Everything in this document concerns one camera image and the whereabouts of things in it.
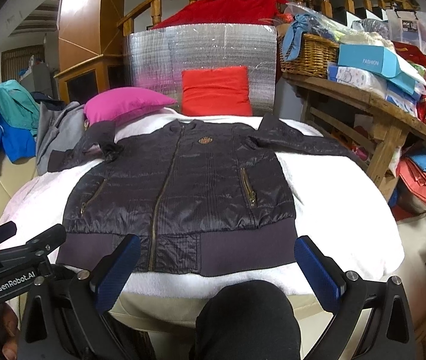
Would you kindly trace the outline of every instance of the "pink pillow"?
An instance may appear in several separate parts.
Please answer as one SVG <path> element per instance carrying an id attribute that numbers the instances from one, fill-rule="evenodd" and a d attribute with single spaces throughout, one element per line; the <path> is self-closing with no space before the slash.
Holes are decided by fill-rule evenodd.
<path id="1" fill-rule="evenodd" d="M 90 125 L 113 120 L 117 126 L 137 117 L 176 104 L 176 100 L 145 88 L 110 89 L 90 99 L 83 112 Z"/>

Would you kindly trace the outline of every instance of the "clear plastic storage bin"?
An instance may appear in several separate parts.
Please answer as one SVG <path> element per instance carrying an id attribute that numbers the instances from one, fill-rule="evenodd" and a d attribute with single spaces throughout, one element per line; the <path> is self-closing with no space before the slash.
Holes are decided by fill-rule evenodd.
<path id="1" fill-rule="evenodd" d="M 387 9 L 390 39 L 417 46 L 426 54 L 426 12 Z"/>

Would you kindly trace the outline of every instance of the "teal jacket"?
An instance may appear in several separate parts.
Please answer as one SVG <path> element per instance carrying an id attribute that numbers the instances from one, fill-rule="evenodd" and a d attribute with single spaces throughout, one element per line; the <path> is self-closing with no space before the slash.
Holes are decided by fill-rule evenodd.
<path id="1" fill-rule="evenodd" d="M 33 136 L 38 130 L 39 105 L 30 93 L 11 79 L 0 84 L 0 114 L 12 127 L 30 130 Z"/>

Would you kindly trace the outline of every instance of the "white sheet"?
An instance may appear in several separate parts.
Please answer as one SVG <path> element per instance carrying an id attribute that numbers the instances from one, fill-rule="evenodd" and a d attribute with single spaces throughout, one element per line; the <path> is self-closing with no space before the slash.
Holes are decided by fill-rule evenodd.
<path id="1" fill-rule="evenodd" d="M 210 123 L 245 123 L 258 128 L 261 117 L 187 117 L 163 109 L 120 128 L 115 140 L 151 133 L 174 119 Z M 285 120 L 305 135 L 320 135 L 314 128 Z M 399 267 L 404 251 L 398 228 L 386 201 L 365 173 L 350 159 L 277 153 L 293 191 L 298 235 L 309 235 L 320 250 L 343 270 L 379 280 Z M 59 173 L 46 173 L 27 183 L 8 203 L 0 224 L 13 221 L 17 235 L 0 249 L 24 244 L 56 223 L 61 223 L 66 201 L 79 179 L 100 160 Z M 58 250 L 50 254 L 55 262 Z M 133 273 L 124 291 L 169 298 L 209 298 L 221 288 L 241 281 L 262 279 L 287 295 L 313 293 L 296 263 L 225 276 Z"/>

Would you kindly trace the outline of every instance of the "finger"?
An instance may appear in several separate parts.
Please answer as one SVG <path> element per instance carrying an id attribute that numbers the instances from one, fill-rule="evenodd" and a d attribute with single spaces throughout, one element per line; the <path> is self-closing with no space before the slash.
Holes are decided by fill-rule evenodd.
<path id="1" fill-rule="evenodd" d="M 5 303 L 5 309 L 3 310 L 3 326 L 5 327 L 10 337 L 15 337 L 18 331 L 18 317 L 16 316 L 13 309 Z"/>
<path id="2" fill-rule="evenodd" d="M 18 354 L 19 330 L 14 337 L 10 337 L 3 345 L 3 356 L 8 360 L 16 360 Z"/>

